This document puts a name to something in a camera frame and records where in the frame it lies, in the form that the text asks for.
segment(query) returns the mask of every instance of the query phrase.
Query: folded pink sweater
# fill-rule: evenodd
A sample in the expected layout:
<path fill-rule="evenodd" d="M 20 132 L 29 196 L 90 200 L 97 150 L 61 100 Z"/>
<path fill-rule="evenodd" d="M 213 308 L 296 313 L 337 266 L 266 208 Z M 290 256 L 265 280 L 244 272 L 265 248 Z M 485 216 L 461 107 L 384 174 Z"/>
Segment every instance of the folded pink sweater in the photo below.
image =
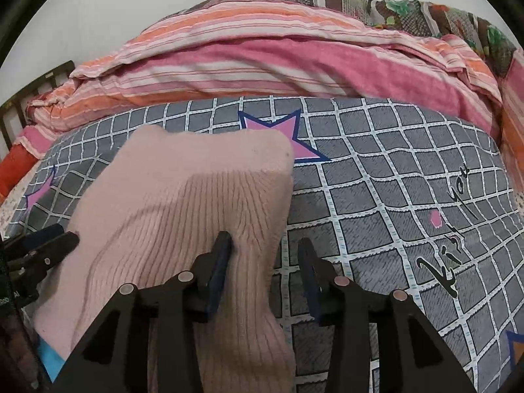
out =
<path fill-rule="evenodd" d="M 139 128 L 80 199 L 69 224 L 80 244 L 43 286 L 37 332 L 67 358 L 120 285 L 151 287 L 188 270 L 225 230 L 234 252 L 222 300 L 211 322 L 195 325 L 204 391 L 288 393 L 294 356 L 268 290 L 292 166 L 288 139 L 272 130 Z"/>

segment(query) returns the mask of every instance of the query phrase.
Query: striped blanket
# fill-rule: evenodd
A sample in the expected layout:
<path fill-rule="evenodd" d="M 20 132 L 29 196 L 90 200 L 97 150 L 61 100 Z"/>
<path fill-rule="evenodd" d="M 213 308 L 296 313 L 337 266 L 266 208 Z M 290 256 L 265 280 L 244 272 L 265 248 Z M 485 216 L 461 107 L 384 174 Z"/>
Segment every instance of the striped blanket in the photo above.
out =
<path fill-rule="evenodd" d="M 16 142 L 40 159 L 59 135 L 88 122 L 188 99 L 389 97 L 460 117 L 502 139 L 521 191 L 522 103 L 514 93 L 508 97 L 524 81 L 515 64 L 500 80 L 453 34 L 415 37 L 287 1 L 224 1 L 161 20 L 118 52 L 78 67 L 67 83 L 32 102 L 35 125 Z"/>

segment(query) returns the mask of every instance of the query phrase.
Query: metal screw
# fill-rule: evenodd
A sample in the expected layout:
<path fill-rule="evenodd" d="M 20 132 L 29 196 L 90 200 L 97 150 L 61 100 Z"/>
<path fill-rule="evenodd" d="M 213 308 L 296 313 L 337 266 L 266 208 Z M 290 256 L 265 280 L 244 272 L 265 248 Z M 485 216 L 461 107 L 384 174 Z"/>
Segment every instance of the metal screw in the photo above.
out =
<path fill-rule="evenodd" d="M 193 275 L 192 272 L 190 272 L 189 270 L 184 270 L 184 272 L 180 272 L 178 274 L 178 280 L 180 282 L 189 282 L 191 280 L 193 280 L 195 276 Z"/>
<path fill-rule="evenodd" d="M 335 278 L 335 283 L 339 286 L 339 287 L 346 287 L 349 285 L 349 278 L 345 277 L 345 276 L 337 276 Z"/>
<path fill-rule="evenodd" d="M 119 288 L 119 293 L 122 295 L 128 295 L 133 292 L 135 286 L 132 283 L 125 283 Z"/>
<path fill-rule="evenodd" d="M 395 290 L 393 291 L 393 298 L 398 301 L 405 301 L 408 298 L 408 295 L 405 293 L 405 291 L 402 290 Z"/>

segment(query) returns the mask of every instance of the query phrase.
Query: gray checkered bed sheet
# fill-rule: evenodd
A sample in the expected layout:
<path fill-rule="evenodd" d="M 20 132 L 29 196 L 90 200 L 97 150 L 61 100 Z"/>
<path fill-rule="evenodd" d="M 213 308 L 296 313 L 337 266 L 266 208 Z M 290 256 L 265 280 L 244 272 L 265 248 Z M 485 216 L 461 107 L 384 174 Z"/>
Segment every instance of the gray checkered bed sheet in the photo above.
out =
<path fill-rule="evenodd" d="M 524 333 L 524 228 L 493 140 L 457 118 L 389 99 L 218 98 L 134 109 L 59 139 L 27 193 L 38 190 L 55 166 L 52 190 L 28 217 L 22 201 L 7 233 L 66 226 L 84 190 L 140 125 L 218 134 L 240 128 L 239 110 L 274 122 L 297 109 L 298 138 L 330 159 L 294 167 L 271 284 L 271 309 L 297 358 L 297 392 L 324 391 L 333 335 L 308 314 L 297 261 L 303 236 L 365 289 L 408 291 L 478 391 L 496 391 L 510 372 L 505 331 Z M 435 209 L 444 218 L 441 228 L 430 221 Z M 453 248 L 453 234 L 460 264 L 439 252 L 443 245 Z M 420 258 L 427 265 L 417 264 Z M 429 265 L 454 270 L 457 296 Z M 378 393 L 374 325 L 370 335 L 370 381 Z"/>

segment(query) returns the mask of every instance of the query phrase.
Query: headboard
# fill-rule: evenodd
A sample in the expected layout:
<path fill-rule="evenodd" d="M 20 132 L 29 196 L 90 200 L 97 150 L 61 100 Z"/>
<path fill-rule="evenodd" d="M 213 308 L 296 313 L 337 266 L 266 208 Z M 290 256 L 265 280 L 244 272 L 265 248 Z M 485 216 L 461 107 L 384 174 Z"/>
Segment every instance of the headboard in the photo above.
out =
<path fill-rule="evenodd" d="M 0 106 L 0 132 L 2 133 L 2 138 L 7 150 L 11 148 L 12 141 L 15 139 L 14 136 L 16 135 L 16 133 L 12 131 L 13 128 L 10 125 L 6 125 L 7 116 L 14 114 L 16 111 L 21 128 L 25 127 L 27 125 L 27 120 L 25 118 L 24 108 L 28 100 L 44 93 L 45 91 L 57 88 L 57 86 L 60 85 L 60 83 L 57 82 L 57 77 L 62 77 L 66 80 L 73 71 L 73 61 L 65 62 L 41 75 L 36 80 L 31 81 L 28 85 L 11 96 L 7 102 Z"/>

